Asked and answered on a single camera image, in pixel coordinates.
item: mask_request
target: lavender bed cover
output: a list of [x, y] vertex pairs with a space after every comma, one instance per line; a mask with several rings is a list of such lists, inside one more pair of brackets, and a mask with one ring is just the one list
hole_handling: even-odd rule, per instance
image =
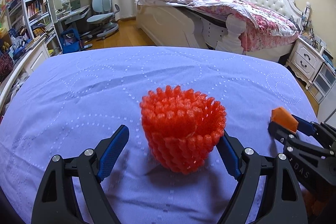
[[[148, 90], [166, 85], [220, 100], [227, 110], [227, 132], [260, 155], [276, 156], [283, 149], [267, 130], [272, 109], [283, 106], [316, 121], [294, 77], [283, 66], [260, 59], [172, 47], [53, 57], [23, 85], [0, 126], [0, 185], [22, 219], [31, 222], [36, 192], [53, 155], [78, 156], [125, 124], [129, 142], [102, 183], [120, 221], [217, 223], [236, 187], [218, 151], [198, 172], [185, 176], [164, 169], [148, 150], [139, 102]], [[300, 138], [308, 140], [303, 134]], [[248, 221], [256, 217], [261, 189]], [[84, 220], [92, 222], [78, 179], [75, 190]]]

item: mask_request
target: drawer handle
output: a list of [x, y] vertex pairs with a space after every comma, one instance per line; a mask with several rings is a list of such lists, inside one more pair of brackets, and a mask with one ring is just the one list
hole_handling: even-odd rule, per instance
[[302, 64], [302, 61], [300, 61], [300, 62], [301, 62], [301, 66], [302, 66], [302, 67], [305, 67], [305, 68], [307, 67], [307, 65], [303, 65], [303, 64]]
[[309, 61], [310, 61], [310, 57], [309, 57], [309, 55], [308, 54], [304, 54], [304, 56], [306, 57], [306, 56], [308, 56], [308, 59], [309, 59]]

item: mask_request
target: white bookshelf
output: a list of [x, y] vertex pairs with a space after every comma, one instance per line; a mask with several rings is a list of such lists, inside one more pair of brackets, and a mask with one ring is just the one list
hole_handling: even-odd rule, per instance
[[8, 7], [6, 9], [9, 27], [14, 28], [18, 32], [19, 29], [23, 26], [27, 29], [29, 37], [33, 39], [35, 37], [32, 30], [33, 25], [37, 23], [44, 23], [48, 25], [51, 22], [54, 31], [51, 33], [51, 36], [46, 39], [45, 45], [49, 50], [54, 50], [56, 48], [60, 48], [62, 50], [61, 43], [55, 29], [55, 25], [51, 19], [50, 7], [47, 0], [41, 0], [42, 6], [46, 3], [46, 11], [41, 12], [37, 17], [34, 17], [32, 19], [29, 18], [27, 6], [34, 1], [36, 0], [13, 0], [13, 2], [17, 2], [15, 6], [11, 7], [10, 11]]

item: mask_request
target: drawer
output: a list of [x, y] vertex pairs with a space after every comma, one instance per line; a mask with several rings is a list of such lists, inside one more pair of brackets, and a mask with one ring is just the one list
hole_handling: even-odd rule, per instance
[[303, 43], [299, 43], [296, 52], [306, 60], [312, 67], [317, 68], [320, 65], [320, 59], [310, 52]]
[[315, 69], [297, 52], [294, 54], [292, 63], [308, 78], [310, 79], [315, 72]]

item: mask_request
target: orange foam piece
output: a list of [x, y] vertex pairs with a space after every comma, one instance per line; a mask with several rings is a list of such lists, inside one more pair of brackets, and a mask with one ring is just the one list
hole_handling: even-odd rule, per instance
[[156, 91], [140, 103], [151, 153], [173, 172], [195, 172], [224, 135], [225, 108], [213, 97], [180, 86]]
[[299, 122], [283, 107], [278, 107], [272, 110], [271, 121], [292, 131], [294, 134], [299, 126]]

